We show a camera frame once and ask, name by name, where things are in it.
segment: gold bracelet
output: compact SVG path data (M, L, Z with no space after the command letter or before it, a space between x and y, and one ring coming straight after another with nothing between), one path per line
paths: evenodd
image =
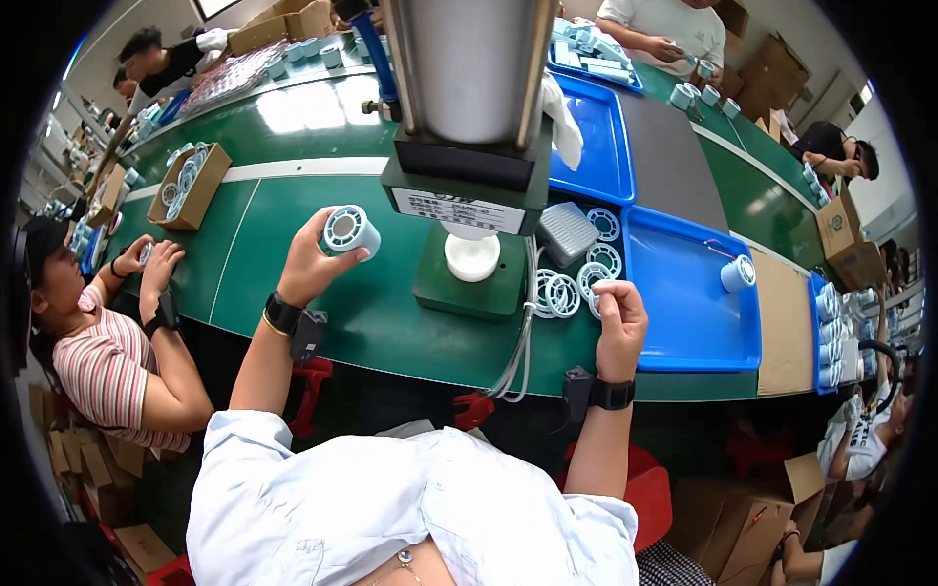
M264 323L266 323L266 324L270 327L270 329L274 330L274 333L275 333L275 334L280 334L281 336L287 336L287 337L289 337L286 332L281 332L279 329L277 329L276 327L274 327L274 324L273 324L273 323L270 322L270 318L267 317L267 309L266 309L266 308L265 308L263 311L261 311L261 319L264 320Z

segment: necklace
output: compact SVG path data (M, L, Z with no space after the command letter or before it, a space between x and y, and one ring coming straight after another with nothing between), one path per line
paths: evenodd
M414 554L410 552L409 549L402 549L398 552L398 561L401 562L401 565L396 565L391 569L387 570L383 576L369 584L369 586L375 586L378 582L384 581L385 578L393 574L397 570L407 570L414 577L414 580L420 582L420 576L416 574L414 568L410 566L410 562L414 559Z

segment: black cap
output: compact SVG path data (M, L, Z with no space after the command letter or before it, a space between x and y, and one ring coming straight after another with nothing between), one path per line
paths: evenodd
M42 284L42 267L46 259L65 245L68 225L44 216L36 216L23 226L26 233L26 255L29 257L29 275L35 290Z

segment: gray mat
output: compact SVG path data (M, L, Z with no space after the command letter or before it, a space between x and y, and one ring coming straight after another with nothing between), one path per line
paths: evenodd
M729 233L717 185L687 115L671 104L609 87L618 93L626 118L636 204Z

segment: pink striped shirt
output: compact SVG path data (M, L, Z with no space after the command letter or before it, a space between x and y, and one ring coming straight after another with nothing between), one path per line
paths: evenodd
M140 429L149 373L159 375L150 340L131 318L104 307L94 285L82 291L78 307L92 313L100 308L98 323L77 336L62 338L53 349L53 365L66 394L88 421L105 433L143 447L183 452L187 433Z

